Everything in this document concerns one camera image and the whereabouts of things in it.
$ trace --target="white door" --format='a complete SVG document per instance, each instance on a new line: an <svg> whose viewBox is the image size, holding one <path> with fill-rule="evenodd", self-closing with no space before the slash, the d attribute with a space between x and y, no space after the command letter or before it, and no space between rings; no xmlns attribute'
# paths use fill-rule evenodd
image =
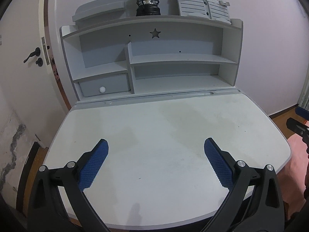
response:
<svg viewBox="0 0 309 232"><path fill-rule="evenodd" d="M0 21L0 35L0 86L30 133L49 147L68 109L44 54L44 0L13 0ZM41 54L24 63L37 47Z"/></svg>

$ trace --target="drawer knob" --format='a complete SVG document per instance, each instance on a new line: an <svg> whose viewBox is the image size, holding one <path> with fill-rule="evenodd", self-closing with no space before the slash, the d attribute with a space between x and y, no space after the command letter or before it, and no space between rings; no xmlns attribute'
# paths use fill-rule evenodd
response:
<svg viewBox="0 0 309 232"><path fill-rule="evenodd" d="M100 92L104 93L106 91L106 88L104 86L100 87Z"/></svg>

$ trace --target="silver screw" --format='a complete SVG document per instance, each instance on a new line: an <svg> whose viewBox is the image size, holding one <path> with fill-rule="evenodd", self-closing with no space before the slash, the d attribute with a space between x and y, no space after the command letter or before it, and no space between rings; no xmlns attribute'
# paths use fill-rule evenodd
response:
<svg viewBox="0 0 309 232"><path fill-rule="evenodd" d="M75 166L75 162L70 161L68 164L66 164L66 166L67 166L68 168L72 168L72 167Z"/></svg>
<svg viewBox="0 0 309 232"><path fill-rule="evenodd" d="M40 166L39 171L40 171L40 172L43 172L43 171L45 171L45 169L46 169L45 166Z"/></svg>
<svg viewBox="0 0 309 232"><path fill-rule="evenodd" d="M239 160L237 162L237 165L239 165L240 167L244 167L246 165L246 163L244 161L242 161L242 160Z"/></svg>
<svg viewBox="0 0 309 232"><path fill-rule="evenodd" d="M273 171L273 166L272 166L272 165L267 165L267 169L268 169L269 171Z"/></svg>

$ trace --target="star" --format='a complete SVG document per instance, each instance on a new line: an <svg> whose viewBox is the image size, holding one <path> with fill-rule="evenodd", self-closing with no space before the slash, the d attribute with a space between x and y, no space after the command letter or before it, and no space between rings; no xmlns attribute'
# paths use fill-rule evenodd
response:
<svg viewBox="0 0 309 232"><path fill-rule="evenodd" d="M156 30L156 28L155 28L153 32L149 32L149 33L152 34L152 38L154 38L154 37L159 38L159 34L160 34L161 32L158 32L158 31Z"/></svg>

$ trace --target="gray drawer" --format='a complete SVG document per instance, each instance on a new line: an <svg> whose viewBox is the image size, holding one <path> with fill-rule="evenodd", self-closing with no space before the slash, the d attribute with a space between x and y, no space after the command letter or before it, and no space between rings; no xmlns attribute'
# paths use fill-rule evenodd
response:
<svg viewBox="0 0 309 232"><path fill-rule="evenodd" d="M131 90L127 73L104 78L88 78L79 82L79 85L84 97ZM105 92L100 92L101 87L105 87Z"/></svg>

